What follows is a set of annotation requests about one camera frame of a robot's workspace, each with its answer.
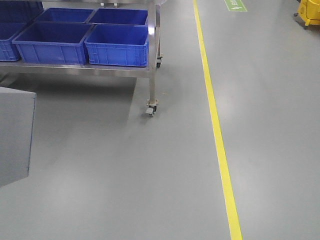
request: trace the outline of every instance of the yellow tape line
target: yellow tape line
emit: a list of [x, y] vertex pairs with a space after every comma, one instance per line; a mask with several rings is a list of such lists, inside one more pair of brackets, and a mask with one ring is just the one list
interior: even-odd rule
[[205, 79], [205, 86], [206, 92], [208, 95], [209, 107], [210, 107], [210, 114], [211, 114], [211, 121], [215, 139], [215, 146], [216, 152], [219, 161], [220, 167], [220, 174], [222, 179], [222, 187], [225, 199], [225, 206], [226, 206], [226, 213], [228, 216], [229, 222], [229, 229], [230, 235], [232, 240], [243, 240], [239, 217], [236, 207], [236, 201], [234, 196], [234, 191], [231, 184], [231, 178], [228, 168], [225, 144], [222, 137], [221, 127], [220, 127], [220, 120], [218, 115], [217, 103], [215, 99], [214, 89], [212, 85], [207, 52], [205, 47], [204, 35], [201, 27], [200, 15], [199, 15], [199, 8], [197, 0], [193, 0], [194, 6], [194, 15], [196, 21], [196, 27], [198, 31], [198, 38], [200, 44], [200, 51], [202, 57], [202, 65], [203, 65], [203, 72], [204, 72], [204, 79]]

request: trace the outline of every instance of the green floor sign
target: green floor sign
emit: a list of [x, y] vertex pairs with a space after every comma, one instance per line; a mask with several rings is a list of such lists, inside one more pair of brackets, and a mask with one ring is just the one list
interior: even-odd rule
[[231, 12], [247, 12], [244, 3], [241, 0], [224, 0], [226, 6]]

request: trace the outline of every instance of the metal frame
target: metal frame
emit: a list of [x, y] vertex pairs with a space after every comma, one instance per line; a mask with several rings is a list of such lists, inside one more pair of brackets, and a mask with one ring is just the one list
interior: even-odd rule
[[[135, 77], [149, 79], [149, 99], [147, 111], [151, 117], [155, 114], [159, 101], [156, 99], [156, 69], [161, 64], [160, 53], [160, 0], [116, 0], [118, 4], [145, 4], [148, 10], [149, 61], [147, 67], [123, 67], [102, 65], [58, 65], [32, 64], [22, 60], [0, 62], [0, 71], [7, 73], [41, 73], [85, 76]], [[115, 0], [42, 0], [41, 2], [68, 3], [114, 3]]]

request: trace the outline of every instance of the wheel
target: wheel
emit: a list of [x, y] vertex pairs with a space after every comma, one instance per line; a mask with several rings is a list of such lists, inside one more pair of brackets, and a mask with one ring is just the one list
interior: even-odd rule
[[146, 114], [148, 114], [148, 116], [152, 118], [155, 115], [156, 111], [157, 111], [157, 106], [149, 106], [148, 109], [146, 110]]

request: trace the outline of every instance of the blue plastic crate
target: blue plastic crate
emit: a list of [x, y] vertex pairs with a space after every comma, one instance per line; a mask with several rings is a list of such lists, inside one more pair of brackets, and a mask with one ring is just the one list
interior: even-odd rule
[[18, 61], [20, 54], [12, 40], [25, 27], [25, 23], [0, 23], [0, 61]]
[[0, 23], [28, 23], [43, 10], [38, 1], [0, 1]]
[[148, 64], [147, 26], [97, 25], [84, 42], [91, 64], [133, 67]]
[[26, 63], [84, 65], [85, 38], [92, 24], [35, 22], [21, 32], [16, 44]]
[[93, 12], [93, 9], [52, 7], [45, 10], [35, 21], [85, 23]]
[[147, 18], [147, 10], [99, 8], [89, 23], [145, 25]]

